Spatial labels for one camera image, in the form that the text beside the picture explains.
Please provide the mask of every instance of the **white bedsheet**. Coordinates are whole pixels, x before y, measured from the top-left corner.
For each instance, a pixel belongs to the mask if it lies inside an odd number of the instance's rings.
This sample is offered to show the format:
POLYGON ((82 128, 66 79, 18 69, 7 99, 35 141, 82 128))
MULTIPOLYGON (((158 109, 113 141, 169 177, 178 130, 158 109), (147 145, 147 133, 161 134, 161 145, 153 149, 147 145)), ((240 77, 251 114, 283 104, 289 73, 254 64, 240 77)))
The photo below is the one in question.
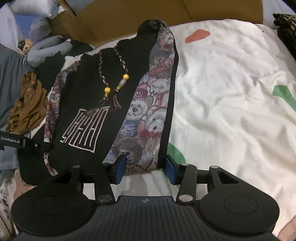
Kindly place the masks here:
MULTIPOLYGON (((296 61, 264 25, 210 20, 171 30, 179 64, 170 143, 187 163, 218 165, 275 198, 278 235, 296 214, 296 112, 273 89, 286 85, 296 96, 296 61), (211 35, 185 44, 197 29, 211 35)), ((175 198, 178 192, 161 171, 124 177, 112 189, 116 197, 175 198)), ((93 199, 93 185, 84 193, 93 199)), ((197 198, 205 194, 206 186, 198 185, 197 198)))

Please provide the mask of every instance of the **circular pad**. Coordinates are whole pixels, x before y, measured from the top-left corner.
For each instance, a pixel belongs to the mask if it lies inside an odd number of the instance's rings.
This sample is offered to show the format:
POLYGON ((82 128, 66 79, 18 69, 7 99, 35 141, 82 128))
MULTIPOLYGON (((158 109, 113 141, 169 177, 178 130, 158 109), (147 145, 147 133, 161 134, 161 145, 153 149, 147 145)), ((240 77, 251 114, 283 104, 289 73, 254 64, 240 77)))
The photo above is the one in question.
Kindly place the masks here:
POLYGON ((58 236, 81 227, 90 217, 91 202, 69 185, 51 183, 15 200, 12 218, 21 230, 36 236, 58 236))
POLYGON ((258 208, 257 202, 246 196, 232 196, 224 201, 224 207, 234 214, 251 214, 258 208))
POLYGON ((200 200, 198 210, 215 229, 243 236, 271 232, 279 217, 276 201, 251 185, 222 184, 200 200))

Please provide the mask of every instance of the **plastic bag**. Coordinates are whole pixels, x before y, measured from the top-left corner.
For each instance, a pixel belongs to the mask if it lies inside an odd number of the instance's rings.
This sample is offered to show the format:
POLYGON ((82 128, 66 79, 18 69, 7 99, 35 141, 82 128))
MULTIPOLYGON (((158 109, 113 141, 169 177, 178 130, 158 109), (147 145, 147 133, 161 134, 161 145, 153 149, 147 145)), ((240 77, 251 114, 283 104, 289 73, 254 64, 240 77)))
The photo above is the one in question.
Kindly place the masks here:
POLYGON ((54 18, 59 5, 56 0, 14 0, 9 7, 14 14, 54 18))
POLYGON ((46 18, 38 17, 33 20, 29 31, 31 40, 40 40, 45 38, 51 31, 50 25, 46 18))
POLYGON ((24 40, 24 37, 7 4, 0 8, 0 23, 0 43, 23 54, 17 45, 19 41, 24 40))

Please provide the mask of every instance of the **pillow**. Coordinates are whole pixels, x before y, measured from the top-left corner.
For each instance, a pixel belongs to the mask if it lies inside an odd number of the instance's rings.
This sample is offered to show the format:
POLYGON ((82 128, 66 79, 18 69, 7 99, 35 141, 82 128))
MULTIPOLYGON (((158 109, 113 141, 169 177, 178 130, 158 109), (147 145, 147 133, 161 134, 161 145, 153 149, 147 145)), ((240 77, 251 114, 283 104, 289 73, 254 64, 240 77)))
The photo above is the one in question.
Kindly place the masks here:
POLYGON ((56 0, 14 0, 9 7, 14 14, 54 18, 59 5, 56 0))
POLYGON ((7 4, 0 8, 0 23, 0 44, 22 54, 22 51, 17 45, 24 38, 20 27, 7 4))

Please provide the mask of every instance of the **camouflage fabric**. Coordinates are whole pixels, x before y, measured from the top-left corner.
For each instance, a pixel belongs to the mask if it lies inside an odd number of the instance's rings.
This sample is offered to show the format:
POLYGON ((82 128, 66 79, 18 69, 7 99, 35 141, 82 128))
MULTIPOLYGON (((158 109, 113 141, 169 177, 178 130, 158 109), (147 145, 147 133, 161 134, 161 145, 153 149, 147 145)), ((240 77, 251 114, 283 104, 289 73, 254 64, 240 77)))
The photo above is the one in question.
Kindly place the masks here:
POLYGON ((279 26, 278 37, 296 59, 296 15, 273 14, 274 24, 279 26))

